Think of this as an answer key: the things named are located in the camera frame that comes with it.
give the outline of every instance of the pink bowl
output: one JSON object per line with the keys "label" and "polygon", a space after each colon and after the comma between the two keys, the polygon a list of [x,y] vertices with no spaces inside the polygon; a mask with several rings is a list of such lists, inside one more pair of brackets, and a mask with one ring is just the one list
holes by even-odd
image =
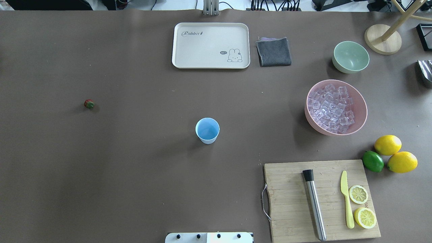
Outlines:
{"label": "pink bowl", "polygon": [[[355,115],[355,118],[354,118],[355,123],[349,127],[347,133],[345,133],[345,134],[332,133],[332,132],[329,132],[329,131],[323,129],[313,120],[313,118],[311,117],[311,114],[309,114],[309,111],[308,111],[309,94],[312,92],[315,92],[318,89],[324,88],[328,84],[333,84],[336,88],[340,87],[340,86],[346,86],[346,89],[348,90],[349,96],[352,97],[352,99],[353,99],[354,104],[352,105],[352,110],[353,110],[354,115]],[[345,136],[345,135],[353,134],[363,127],[363,125],[366,123],[366,119],[368,117],[368,107],[366,106],[366,101],[363,98],[363,96],[353,86],[351,86],[345,82],[342,82],[340,80],[328,79],[328,80],[324,80],[324,81],[316,83],[309,90],[308,95],[306,96],[306,102],[305,102],[305,115],[306,115],[306,119],[308,120],[309,124],[318,132],[320,132],[324,135],[328,135],[328,136]]]}

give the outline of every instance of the yellow lemon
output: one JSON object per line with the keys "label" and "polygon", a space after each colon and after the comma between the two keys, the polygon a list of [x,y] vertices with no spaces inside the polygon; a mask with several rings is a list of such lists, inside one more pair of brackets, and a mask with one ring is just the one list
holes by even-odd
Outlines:
{"label": "yellow lemon", "polygon": [[395,153],[388,159],[387,168],[396,173],[409,172],[417,167],[417,158],[410,152]]}
{"label": "yellow lemon", "polygon": [[393,155],[402,147],[400,139],[394,135],[385,135],[375,141],[375,150],[382,155]]}
{"label": "yellow lemon", "polygon": [[357,224],[365,229],[372,229],[377,224],[375,213],[369,208],[358,208],[354,211]]}
{"label": "yellow lemon", "polygon": [[368,192],[361,185],[353,185],[349,189],[349,198],[357,204],[363,204],[368,200]]}

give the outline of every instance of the yellow knife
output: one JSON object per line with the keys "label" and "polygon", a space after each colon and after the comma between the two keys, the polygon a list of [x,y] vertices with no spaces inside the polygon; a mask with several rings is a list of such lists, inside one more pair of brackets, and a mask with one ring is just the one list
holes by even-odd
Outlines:
{"label": "yellow knife", "polygon": [[348,195],[348,180],[346,179],[346,170],[342,172],[342,176],[340,178],[340,191],[345,196],[345,211],[346,211],[346,225],[348,228],[354,228],[354,218],[353,211],[351,209],[351,203],[349,201]]}

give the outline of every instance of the wooden cutting board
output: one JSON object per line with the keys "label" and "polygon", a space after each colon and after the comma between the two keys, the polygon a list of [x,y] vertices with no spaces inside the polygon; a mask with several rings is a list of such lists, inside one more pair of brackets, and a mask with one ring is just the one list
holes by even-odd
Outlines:
{"label": "wooden cutting board", "polygon": [[273,243],[319,241],[306,196],[307,187],[302,173],[305,169],[314,170],[327,241],[381,237],[378,223],[372,229],[363,229],[357,223],[353,229],[346,226],[345,198],[340,191],[340,177],[344,170],[348,176],[348,188],[361,185],[369,194],[368,201],[363,205],[351,201],[353,212],[360,207],[368,207],[375,212],[361,160],[267,163],[264,164],[264,174],[270,201]]}

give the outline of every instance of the green lime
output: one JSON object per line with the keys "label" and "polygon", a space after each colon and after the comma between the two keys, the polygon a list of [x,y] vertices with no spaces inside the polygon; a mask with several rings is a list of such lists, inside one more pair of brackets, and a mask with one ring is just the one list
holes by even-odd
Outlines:
{"label": "green lime", "polygon": [[373,172],[381,172],[384,167],[381,156],[374,151],[366,151],[362,160],[365,167]]}

